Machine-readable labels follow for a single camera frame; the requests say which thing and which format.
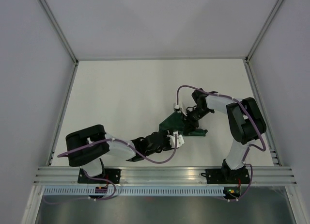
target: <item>black plastic bracket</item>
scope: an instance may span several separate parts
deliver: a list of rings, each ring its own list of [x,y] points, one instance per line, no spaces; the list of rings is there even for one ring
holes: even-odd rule
[[[115,169],[115,168],[105,168],[105,176],[103,174],[100,174],[98,176],[94,176],[94,178],[100,178],[100,179],[108,179],[112,181],[114,184],[119,184],[121,179],[121,170]],[[107,184],[105,181],[102,180],[94,180],[89,179],[85,176],[84,170],[80,169],[78,173],[78,184]]]
[[[66,136],[67,150],[73,150],[89,144],[90,139],[92,142],[105,139],[105,129],[103,125],[91,126]],[[102,156],[109,152],[108,143],[100,143],[93,147],[89,147],[75,153],[69,154],[69,166],[70,167],[80,167],[83,166],[96,158]]]
[[[132,140],[132,143],[135,146],[135,149],[139,151],[144,156],[149,156],[154,153],[160,153],[161,151],[167,151],[173,149],[170,145],[170,139],[167,135],[172,133],[167,129],[164,131],[154,132],[151,135],[146,136],[145,138],[137,138]],[[136,154],[135,157],[127,160],[130,162],[137,162],[143,160],[139,154]]]
[[[253,119],[259,132],[261,134],[265,133],[267,129],[266,123],[263,119],[261,111],[257,106],[255,99],[249,97],[243,99],[241,103]],[[226,106],[226,110],[232,136],[237,142],[244,145],[251,140],[258,139],[258,135],[252,123],[249,119],[244,118],[245,113],[237,103],[233,102],[231,104],[228,104]]]
[[[246,168],[240,170],[238,176],[231,177],[229,180],[223,175],[222,169],[206,169],[205,174],[207,184],[239,184],[239,179],[242,184],[248,184],[250,177]]]

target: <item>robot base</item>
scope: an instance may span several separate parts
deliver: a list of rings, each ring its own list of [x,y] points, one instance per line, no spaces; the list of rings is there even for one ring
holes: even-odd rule
[[[102,174],[94,176],[94,178],[108,179],[114,184],[119,184],[121,179],[121,170],[114,168],[105,168],[105,176]],[[77,179],[78,184],[107,184],[105,181],[89,179],[85,176],[83,169],[79,170],[79,176]]]
[[[226,161],[223,161],[222,168],[220,169],[206,169],[205,173],[201,174],[206,177],[208,184],[248,184],[250,176],[246,167],[237,170],[231,170]]]

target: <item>gray wall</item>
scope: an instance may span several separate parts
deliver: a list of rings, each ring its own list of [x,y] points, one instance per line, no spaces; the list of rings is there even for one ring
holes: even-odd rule
[[[73,63],[37,0],[0,0],[0,217],[19,223]]]
[[[310,210],[310,0],[286,0],[252,66],[277,149]]]
[[[75,55],[244,57],[276,0],[47,0]]]

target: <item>mounting plate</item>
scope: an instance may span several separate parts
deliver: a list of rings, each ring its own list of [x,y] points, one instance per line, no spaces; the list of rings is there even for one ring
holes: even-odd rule
[[[115,168],[105,168],[106,179],[111,180],[114,184],[119,184],[121,179],[121,170]],[[89,179],[85,176],[83,169],[79,170],[78,184],[107,184],[105,181]]]
[[[241,180],[242,184],[248,184],[250,182],[250,176],[248,174],[248,170],[242,170],[239,177],[235,177],[230,181],[227,181],[221,171],[221,169],[206,169],[205,177],[207,178],[207,184],[239,184],[239,180]]]

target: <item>green object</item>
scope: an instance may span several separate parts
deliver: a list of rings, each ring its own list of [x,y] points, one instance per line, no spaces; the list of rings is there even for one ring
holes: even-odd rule
[[[205,136],[208,132],[206,129],[198,128],[192,132],[185,132],[185,124],[183,122],[183,114],[174,112],[167,117],[162,123],[159,124],[159,131],[164,130],[179,131],[183,136]]]

